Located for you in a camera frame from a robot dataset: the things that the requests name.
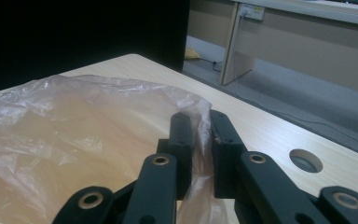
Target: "yellow object on floor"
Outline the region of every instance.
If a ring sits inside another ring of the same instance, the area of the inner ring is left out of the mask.
[[[193,50],[192,48],[186,48],[185,51],[185,60],[189,60],[189,59],[199,59],[200,55]]]

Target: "light wood tabletop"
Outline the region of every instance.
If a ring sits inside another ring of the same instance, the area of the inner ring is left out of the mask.
[[[142,56],[125,55],[61,75],[126,77],[194,92],[211,102],[212,109],[227,114],[246,147],[270,155],[300,189],[315,196],[327,186],[358,192],[358,153]],[[304,149],[318,157],[322,171],[308,173],[297,168],[289,157],[293,149]]]

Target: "white desk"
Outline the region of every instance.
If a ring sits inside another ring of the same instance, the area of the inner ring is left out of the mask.
[[[299,188],[316,196],[326,186],[340,185],[358,191],[357,153],[139,55],[126,55],[62,75],[128,77],[195,92],[210,101],[213,109],[229,116],[249,150],[269,154]],[[293,165],[289,152],[295,148],[316,155],[324,165],[323,170],[311,174]]]

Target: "transparent plastic bag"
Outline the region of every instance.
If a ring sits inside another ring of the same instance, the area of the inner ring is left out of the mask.
[[[191,117],[196,139],[177,222],[227,223],[213,197],[210,107],[174,87],[96,76],[47,77],[0,95],[0,223],[51,223],[80,189],[123,188],[177,112]]]

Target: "power outlet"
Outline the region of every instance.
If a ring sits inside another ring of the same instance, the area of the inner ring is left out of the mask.
[[[264,7],[241,4],[240,15],[242,17],[262,21],[264,18],[264,9]]]

